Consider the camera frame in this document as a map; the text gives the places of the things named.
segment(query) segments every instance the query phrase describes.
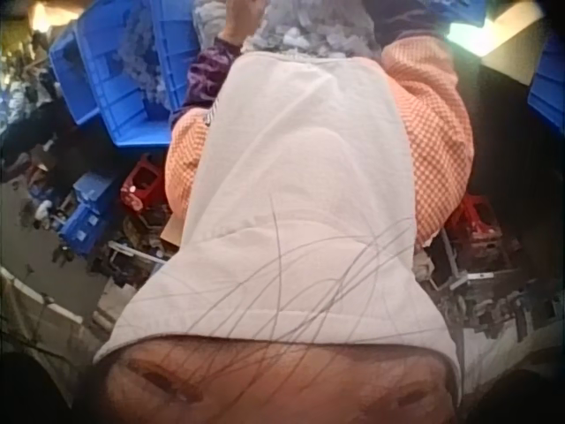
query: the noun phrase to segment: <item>person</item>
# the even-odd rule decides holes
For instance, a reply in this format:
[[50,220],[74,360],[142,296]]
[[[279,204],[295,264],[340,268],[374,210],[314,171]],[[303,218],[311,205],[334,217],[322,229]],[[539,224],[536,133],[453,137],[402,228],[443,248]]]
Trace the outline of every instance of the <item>person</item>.
[[98,352],[79,422],[455,422],[456,346],[411,265],[463,197],[471,126],[445,26],[374,3],[380,61],[241,56],[265,0],[227,0],[174,118],[181,246]]

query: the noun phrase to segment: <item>white cloth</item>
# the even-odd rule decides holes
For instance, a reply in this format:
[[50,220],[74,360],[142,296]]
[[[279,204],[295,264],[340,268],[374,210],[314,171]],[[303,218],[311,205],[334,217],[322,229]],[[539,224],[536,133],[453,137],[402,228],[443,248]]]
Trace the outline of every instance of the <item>white cloth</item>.
[[97,358],[146,337],[455,344],[416,283],[411,152],[383,71],[252,53],[218,99],[178,254]]

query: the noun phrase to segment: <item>blue plastic crate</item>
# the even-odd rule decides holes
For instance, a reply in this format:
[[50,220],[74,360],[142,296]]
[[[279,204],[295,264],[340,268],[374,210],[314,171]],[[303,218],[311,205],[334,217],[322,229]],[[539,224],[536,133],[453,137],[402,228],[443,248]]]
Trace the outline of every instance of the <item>blue plastic crate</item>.
[[80,203],[97,214],[103,214],[119,196],[121,184],[122,179],[118,174],[88,172],[74,183],[73,188]]
[[[198,50],[198,44],[191,48],[190,42],[191,38],[196,39],[194,29],[188,25],[188,22],[192,22],[187,14],[192,13],[190,2],[99,0],[79,18],[79,48],[87,66],[94,98],[114,143],[118,147],[168,146],[171,138],[170,113],[163,106],[144,98],[138,84],[124,73],[122,61],[117,59],[128,17],[139,3],[151,7],[152,12],[159,10],[159,16],[162,17],[159,22],[155,22],[153,16],[155,47],[158,50],[154,60],[159,61],[165,86],[171,90],[175,87],[178,69],[184,68],[186,72],[191,64],[191,57],[198,53],[194,53]],[[173,20],[173,15],[180,9],[185,10],[185,15]],[[179,27],[184,27],[186,32],[183,33]],[[179,49],[187,45],[187,40],[187,50],[180,54]],[[169,99],[173,110],[174,98],[176,97]]]
[[549,38],[541,54],[528,104],[565,135],[565,46],[556,35]]
[[81,125],[97,115],[98,105],[77,44],[76,22],[70,23],[51,45],[49,61],[74,121]]
[[80,256],[87,256],[100,240],[108,226],[104,216],[96,214],[88,205],[80,203],[59,230],[59,237]]
[[482,27],[486,20],[486,0],[425,0],[447,22]]
[[173,111],[183,104],[188,68],[200,53],[192,7],[193,0],[151,0],[155,44]]

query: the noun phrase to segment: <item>forehead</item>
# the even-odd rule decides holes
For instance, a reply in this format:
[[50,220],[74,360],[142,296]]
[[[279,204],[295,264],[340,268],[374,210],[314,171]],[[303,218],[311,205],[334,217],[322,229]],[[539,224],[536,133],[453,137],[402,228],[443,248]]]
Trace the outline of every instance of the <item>forehead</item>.
[[[175,401],[163,380],[181,393]],[[111,404],[129,416],[156,409],[191,423],[220,414],[217,422],[343,424],[411,393],[447,394],[445,381],[442,361],[420,350],[169,339],[129,349],[107,387]]]

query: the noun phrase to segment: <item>checkered sleeve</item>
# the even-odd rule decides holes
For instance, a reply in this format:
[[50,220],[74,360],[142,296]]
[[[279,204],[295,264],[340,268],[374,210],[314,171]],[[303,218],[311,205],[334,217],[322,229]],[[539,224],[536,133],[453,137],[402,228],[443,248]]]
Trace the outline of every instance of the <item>checkered sleeve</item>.
[[411,144],[417,242],[423,244],[463,198],[474,155],[471,124],[445,42],[429,36],[393,42],[382,66]]
[[165,191],[173,214],[185,218],[208,127],[207,110],[191,109],[177,122],[165,163]]

